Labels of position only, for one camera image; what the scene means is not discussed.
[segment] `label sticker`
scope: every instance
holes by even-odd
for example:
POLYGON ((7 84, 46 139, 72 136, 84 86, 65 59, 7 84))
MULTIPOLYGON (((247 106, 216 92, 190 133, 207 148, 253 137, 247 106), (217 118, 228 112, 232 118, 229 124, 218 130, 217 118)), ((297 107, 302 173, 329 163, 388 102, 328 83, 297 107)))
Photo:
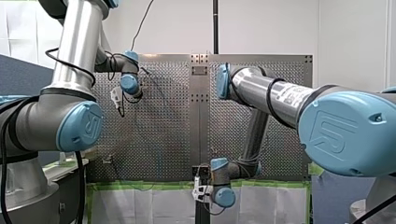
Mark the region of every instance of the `label sticker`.
POLYGON ((287 105, 298 107, 305 97, 310 95, 313 91, 314 90, 307 87, 288 83, 285 85, 285 88, 279 92, 276 99, 287 105))

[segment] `ur logo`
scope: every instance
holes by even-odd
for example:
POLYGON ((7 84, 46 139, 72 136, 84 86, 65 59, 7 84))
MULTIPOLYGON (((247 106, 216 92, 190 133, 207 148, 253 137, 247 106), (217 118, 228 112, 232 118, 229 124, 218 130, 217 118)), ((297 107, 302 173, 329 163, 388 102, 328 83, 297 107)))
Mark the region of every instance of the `ur logo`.
POLYGON ((89 138, 97 138, 100 132, 102 118, 90 112, 88 114, 88 122, 85 126, 85 136, 89 138))
POLYGON ((319 111, 309 141, 319 150, 340 153, 358 130, 355 120, 319 111))

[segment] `white object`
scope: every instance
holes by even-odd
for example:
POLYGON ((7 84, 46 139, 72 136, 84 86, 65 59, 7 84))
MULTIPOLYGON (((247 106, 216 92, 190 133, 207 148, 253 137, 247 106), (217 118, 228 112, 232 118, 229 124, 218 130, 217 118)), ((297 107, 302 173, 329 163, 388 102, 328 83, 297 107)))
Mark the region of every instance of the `white object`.
POLYGON ((194 189, 192 190, 192 198, 200 203, 211 202, 209 195, 213 192, 213 186, 201 185, 201 180, 199 176, 194 178, 194 189))
POLYGON ((122 100, 122 89, 120 87, 114 88, 111 93, 111 101, 113 101, 116 109, 121 107, 121 100, 122 100))

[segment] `blue joint cap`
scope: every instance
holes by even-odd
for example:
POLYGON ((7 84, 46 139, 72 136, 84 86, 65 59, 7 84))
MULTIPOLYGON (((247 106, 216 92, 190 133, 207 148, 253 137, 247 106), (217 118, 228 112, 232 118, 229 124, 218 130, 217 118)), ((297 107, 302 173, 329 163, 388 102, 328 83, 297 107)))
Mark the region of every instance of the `blue joint cap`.
POLYGON ((222 64, 219 67, 218 78, 217 78, 217 94, 220 100, 228 99, 228 94, 230 92, 230 65, 228 64, 228 68, 226 64, 222 64))
POLYGON ((219 189, 215 196, 215 203, 223 208, 232 207, 235 204, 235 193, 227 187, 219 189))
POLYGON ((319 97, 300 116, 300 141, 324 169, 345 176, 396 171, 396 105, 375 94, 338 91, 319 97))
POLYGON ((136 61, 137 63, 139 62, 139 55, 134 51, 125 50, 124 55, 129 59, 136 61))
POLYGON ((257 165, 257 170, 255 175, 260 175, 261 173, 262 173, 262 163, 259 162, 259 164, 257 165))
POLYGON ((102 109, 95 102, 84 101, 75 105, 64 117, 56 134, 58 149, 72 152, 92 147, 102 131, 102 116, 102 109))
POLYGON ((139 82, 132 74, 122 75, 120 85, 122 90, 130 95, 135 95, 139 92, 139 82))
POLYGON ((6 96, 0 96, 0 104, 5 104, 7 102, 11 102, 14 100, 18 100, 20 98, 28 97, 26 95, 6 95, 6 96))
POLYGON ((212 171, 218 170, 228 164, 227 158, 217 158, 210 161, 210 167, 212 171))
POLYGON ((110 8, 118 7, 120 4, 120 0, 108 0, 108 6, 110 8))

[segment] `pegboard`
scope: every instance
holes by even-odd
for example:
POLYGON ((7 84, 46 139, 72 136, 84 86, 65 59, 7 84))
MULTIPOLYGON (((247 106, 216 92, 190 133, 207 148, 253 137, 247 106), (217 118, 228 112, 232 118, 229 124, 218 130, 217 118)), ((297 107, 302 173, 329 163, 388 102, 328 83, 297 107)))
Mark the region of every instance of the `pegboard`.
MULTIPOLYGON (((210 117, 208 119, 208 157, 237 160, 242 154, 248 135, 251 109, 233 101, 221 101, 216 96, 216 74, 222 63, 262 66, 276 77, 311 87, 311 56, 211 55, 210 117)), ((262 175, 260 179, 307 180, 309 159, 300 145, 297 132, 270 117, 268 132, 262 140, 262 175)))
MULTIPOLYGON (((191 166, 217 156, 237 159, 247 136, 250 110, 215 94, 220 63, 266 66, 288 81, 311 85, 312 63, 305 56, 266 55, 141 55, 143 98, 125 102, 121 118, 110 92, 119 85, 97 74, 93 88, 104 110, 104 129, 96 158, 87 169, 90 182, 121 180, 191 180, 191 166), (203 57, 202 63, 191 58, 203 57), (196 76, 195 66, 207 74, 196 76)), ((293 130, 271 121, 263 142, 265 179, 302 180, 308 160, 293 130)))

